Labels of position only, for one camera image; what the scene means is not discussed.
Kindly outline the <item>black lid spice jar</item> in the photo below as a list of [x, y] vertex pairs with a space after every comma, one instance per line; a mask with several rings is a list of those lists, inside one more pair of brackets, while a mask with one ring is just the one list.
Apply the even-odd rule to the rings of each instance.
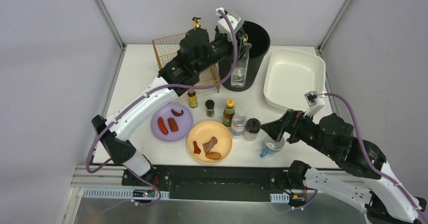
[[261, 128], [261, 123], [256, 118], [250, 118], [246, 122], [245, 130], [243, 132], [243, 137], [246, 141], [254, 141]]

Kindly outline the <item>clear oil dispenser bottle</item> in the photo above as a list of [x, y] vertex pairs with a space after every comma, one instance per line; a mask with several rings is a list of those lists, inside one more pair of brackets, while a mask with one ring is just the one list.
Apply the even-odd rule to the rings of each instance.
[[243, 35], [243, 40], [240, 46], [239, 60], [231, 74], [231, 86], [243, 88], [246, 82], [247, 69], [249, 64], [249, 50], [251, 43], [248, 43], [248, 34]]

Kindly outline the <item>brown oil dispenser bottle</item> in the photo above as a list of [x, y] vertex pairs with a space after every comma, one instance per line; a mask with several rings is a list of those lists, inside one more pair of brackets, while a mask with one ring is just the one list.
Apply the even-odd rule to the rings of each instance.
[[193, 17], [192, 18], [194, 29], [197, 29], [197, 28], [201, 27], [201, 23], [199, 22], [199, 20], [201, 20], [200, 17]]

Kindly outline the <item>gold wire basket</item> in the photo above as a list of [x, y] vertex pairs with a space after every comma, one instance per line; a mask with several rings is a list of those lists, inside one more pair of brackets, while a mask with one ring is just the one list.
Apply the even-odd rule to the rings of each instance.
[[209, 79], [209, 66], [204, 62], [209, 59], [211, 50], [205, 29], [154, 39], [152, 46], [159, 67], [158, 76], [167, 84], [202, 87], [215, 82]]

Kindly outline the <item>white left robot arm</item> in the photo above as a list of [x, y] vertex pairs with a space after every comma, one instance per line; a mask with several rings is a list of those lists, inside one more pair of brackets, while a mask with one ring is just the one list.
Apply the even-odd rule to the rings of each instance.
[[131, 103], [105, 118], [96, 115], [91, 123], [114, 164], [125, 166], [136, 176], [143, 176], [151, 163], [129, 141], [133, 132], [155, 111], [174, 101], [188, 89], [197, 89], [199, 75], [226, 59], [238, 60], [250, 48], [244, 29], [236, 29], [233, 37], [216, 28], [214, 41], [205, 29], [189, 30], [179, 42], [176, 56], [164, 65], [152, 83]]

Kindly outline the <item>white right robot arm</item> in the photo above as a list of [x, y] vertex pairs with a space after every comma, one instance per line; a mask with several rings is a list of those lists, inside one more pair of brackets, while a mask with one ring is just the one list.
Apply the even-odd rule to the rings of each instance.
[[426, 200], [413, 196], [410, 200], [387, 177], [393, 178], [386, 156], [374, 143], [359, 143], [354, 127], [335, 113], [320, 119], [305, 116], [300, 110], [289, 109], [278, 120], [265, 123], [261, 129], [274, 141], [284, 133], [288, 143], [302, 141], [331, 159], [346, 173], [360, 178], [367, 188], [361, 188], [327, 177], [314, 167], [295, 160], [287, 178], [300, 186], [320, 190], [339, 199], [361, 213], [370, 223], [420, 223]]

